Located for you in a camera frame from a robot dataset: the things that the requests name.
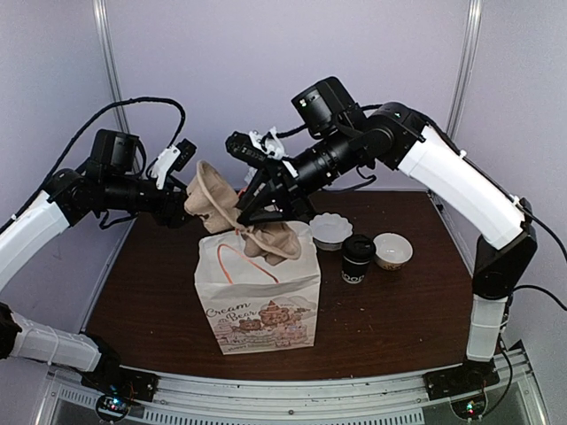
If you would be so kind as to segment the white paper bag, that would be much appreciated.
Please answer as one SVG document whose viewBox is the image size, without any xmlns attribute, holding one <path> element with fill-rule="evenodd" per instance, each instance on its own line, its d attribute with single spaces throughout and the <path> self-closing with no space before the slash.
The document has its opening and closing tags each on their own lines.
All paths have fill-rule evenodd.
<svg viewBox="0 0 567 425">
<path fill-rule="evenodd" d="M 199 241 L 194 286 L 222 354 L 315 345 L 321 270 L 309 226 L 290 226 L 301 255 L 276 266 L 245 256 L 245 241 L 233 231 Z"/>
</svg>

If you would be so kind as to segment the right aluminium post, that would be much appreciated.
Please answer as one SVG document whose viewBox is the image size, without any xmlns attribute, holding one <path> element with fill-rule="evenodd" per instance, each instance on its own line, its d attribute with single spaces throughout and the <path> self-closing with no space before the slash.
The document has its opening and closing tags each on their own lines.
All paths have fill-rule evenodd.
<svg viewBox="0 0 567 425">
<path fill-rule="evenodd" d="M 469 0 L 460 65 L 447 120 L 447 134 L 451 139 L 456 138 L 462 119 L 467 89 L 478 50 L 483 3 L 482 0 Z"/>
</svg>

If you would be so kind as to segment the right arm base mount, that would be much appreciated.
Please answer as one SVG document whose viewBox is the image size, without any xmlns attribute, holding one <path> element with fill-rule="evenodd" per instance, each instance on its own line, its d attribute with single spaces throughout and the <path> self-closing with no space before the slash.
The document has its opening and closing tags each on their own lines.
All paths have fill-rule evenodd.
<svg viewBox="0 0 567 425">
<path fill-rule="evenodd" d="M 423 380 L 429 400 L 437 400 L 480 391 L 486 386 L 499 383 L 500 377 L 493 366 L 462 364 L 428 372 L 423 376 Z"/>
</svg>

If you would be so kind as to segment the white scalloped bowl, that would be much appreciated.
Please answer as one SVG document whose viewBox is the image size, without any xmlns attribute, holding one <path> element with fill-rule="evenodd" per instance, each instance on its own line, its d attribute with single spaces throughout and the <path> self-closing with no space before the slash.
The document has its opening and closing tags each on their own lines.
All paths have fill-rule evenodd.
<svg viewBox="0 0 567 425">
<path fill-rule="evenodd" d="M 318 214 L 308 225 L 315 246 L 322 251 L 339 251 L 343 242 L 353 234 L 350 221 L 337 213 Z"/>
</svg>

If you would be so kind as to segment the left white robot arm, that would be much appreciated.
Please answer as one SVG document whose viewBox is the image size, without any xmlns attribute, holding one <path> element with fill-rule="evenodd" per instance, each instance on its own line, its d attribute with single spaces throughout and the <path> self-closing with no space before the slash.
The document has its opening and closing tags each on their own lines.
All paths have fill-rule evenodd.
<svg viewBox="0 0 567 425">
<path fill-rule="evenodd" d="M 89 213 L 112 226 L 112 211 L 124 221 L 149 213 L 160 226 L 179 228 L 189 216 L 183 208 L 184 185 L 172 177 L 196 153 L 184 139 L 164 149 L 144 177 L 133 169 L 144 147 L 136 135 L 101 129 L 91 153 L 76 169 L 61 169 L 48 177 L 31 204 L 1 233 L 1 283 L 6 285 L 44 245 L 79 223 Z M 127 386 L 127 373 L 104 342 L 31 321 L 1 305 L 1 356 L 21 357 L 92 373 L 109 393 Z"/>
</svg>

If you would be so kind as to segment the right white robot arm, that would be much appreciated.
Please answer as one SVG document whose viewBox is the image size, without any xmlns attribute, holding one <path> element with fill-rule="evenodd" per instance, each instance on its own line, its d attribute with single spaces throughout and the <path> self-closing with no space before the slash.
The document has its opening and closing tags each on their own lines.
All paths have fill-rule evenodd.
<svg viewBox="0 0 567 425">
<path fill-rule="evenodd" d="M 238 222 L 310 219 L 311 194 L 357 167 L 380 163 L 422 183 L 479 231 L 467 361 L 454 371 L 460 390 L 474 390 L 488 376 L 506 302 L 538 248 L 529 203 L 506 194 L 431 118 L 404 104 L 363 107 L 334 76 L 291 102 L 315 140 L 298 156 L 276 152 L 275 135 L 236 132 L 225 143 L 255 169 L 237 202 Z"/>
</svg>

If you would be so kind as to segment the white round bowl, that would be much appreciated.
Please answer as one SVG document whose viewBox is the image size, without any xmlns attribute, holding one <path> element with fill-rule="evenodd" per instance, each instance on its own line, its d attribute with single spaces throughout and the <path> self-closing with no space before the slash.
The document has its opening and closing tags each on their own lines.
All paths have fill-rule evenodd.
<svg viewBox="0 0 567 425">
<path fill-rule="evenodd" d="M 383 233 L 377 235 L 373 242 L 376 247 L 375 262 L 386 271 L 403 268 L 413 257 L 413 246 L 404 236 Z"/>
</svg>

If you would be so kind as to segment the aluminium post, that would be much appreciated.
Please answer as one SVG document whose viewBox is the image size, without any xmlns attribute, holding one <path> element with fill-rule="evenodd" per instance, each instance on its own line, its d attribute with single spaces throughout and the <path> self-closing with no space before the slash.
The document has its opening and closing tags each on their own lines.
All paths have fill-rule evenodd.
<svg viewBox="0 0 567 425">
<path fill-rule="evenodd" d="M 93 0 L 92 5 L 111 99 L 113 102 L 119 102 L 122 100 L 122 93 L 120 90 L 120 79 L 113 53 L 112 35 L 106 1 Z"/>
<path fill-rule="evenodd" d="M 467 89 L 478 50 L 483 3 L 482 0 L 469 0 L 460 65 L 447 120 L 447 134 L 451 139 L 456 138 L 462 119 Z"/>
</svg>

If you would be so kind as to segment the left aluminium post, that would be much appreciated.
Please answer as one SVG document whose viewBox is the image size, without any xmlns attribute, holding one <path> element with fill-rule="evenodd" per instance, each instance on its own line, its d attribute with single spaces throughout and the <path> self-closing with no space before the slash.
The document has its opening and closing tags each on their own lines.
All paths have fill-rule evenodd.
<svg viewBox="0 0 567 425">
<path fill-rule="evenodd" d="M 113 53 L 112 35 L 106 1 L 93 0 L 92 5 L 111 99 L 113 102 L 119 102 L 122 100 L 122 93 L 120 90 L 120 79 Z"/>
</svg>

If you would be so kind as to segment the single black paper cup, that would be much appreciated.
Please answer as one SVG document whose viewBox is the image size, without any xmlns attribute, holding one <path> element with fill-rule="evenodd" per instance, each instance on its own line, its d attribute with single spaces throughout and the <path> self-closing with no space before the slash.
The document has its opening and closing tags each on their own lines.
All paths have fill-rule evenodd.
<svg viewBox="0 0 567 425">
<path fill-rule="evenodd" d="M 341 278 L 344 282 L 349 284 L 359 284 L 361 283 L 369 269 L 373 257 L 369 258 L 356 258 L 351 255 L 344 253 L 342 255 L 342 268 L 341 268 Z"/>
</svg>

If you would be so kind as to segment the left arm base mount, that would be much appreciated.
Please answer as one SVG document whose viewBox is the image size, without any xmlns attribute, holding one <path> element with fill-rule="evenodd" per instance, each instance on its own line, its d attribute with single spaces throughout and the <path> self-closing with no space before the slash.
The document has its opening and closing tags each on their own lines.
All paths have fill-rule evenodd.
<svg viewBox="0 0 567 425">
<path fill-rule="evenodd" d="M 159 383 L 157 375 L 122 367 L 112 359 L 100 362 L 91 372 L 79 374 L 83 386 L 133 401 L 152 402 Z"/>
</svg>

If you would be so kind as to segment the cardboard cup carrier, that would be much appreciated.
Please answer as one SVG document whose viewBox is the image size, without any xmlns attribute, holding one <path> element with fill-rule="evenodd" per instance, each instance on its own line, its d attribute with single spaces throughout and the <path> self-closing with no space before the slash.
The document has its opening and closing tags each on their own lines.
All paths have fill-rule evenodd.
<svg viewBox="0 0 567 425">
<path fill-rule="evenodd" d="M 241 213 L 237 208 L 237 192 L 204 160 L 197 163 L 196 176 L 187 186 L 186 194 L 185 212 L 200 218 L 211 234 L 236 231 L 244 239 L 247 257 L 262 257 L 271 266 L 300 257 L 299 237 L 287 223 L 243 225 L 237 222 Z"/>
</svg>

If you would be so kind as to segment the black cup lid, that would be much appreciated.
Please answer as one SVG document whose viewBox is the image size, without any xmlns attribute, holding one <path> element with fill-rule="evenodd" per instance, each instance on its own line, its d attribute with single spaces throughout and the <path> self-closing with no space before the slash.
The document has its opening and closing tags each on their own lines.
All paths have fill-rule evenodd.
<svg viewBox="0 0 567 425">
<path fill-rule="evenodd" d="M 342 254 L 355 263 L 367 262 L 376 255 L 376 246 L 373 240 L 365 235 L 351 235 L 342 243 Z"/>
</svg>

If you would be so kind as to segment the aluminium front rail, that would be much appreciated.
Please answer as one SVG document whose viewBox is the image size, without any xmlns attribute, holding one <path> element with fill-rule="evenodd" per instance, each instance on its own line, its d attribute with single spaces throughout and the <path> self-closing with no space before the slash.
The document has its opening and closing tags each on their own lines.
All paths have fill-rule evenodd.
<svg viewBox="0 0 567 425">
<path fill-rule="evenodd" d="M 483 424 L 547 424 L 547 408 L 523 349 L 499 355 L 500 382 L 430 398 L 423 372 L 320 381 L 244 381 L 159 373 L 153 398 L 121 424 L 466 424 L 468 400 L 485 396 Z"/>
</svg>

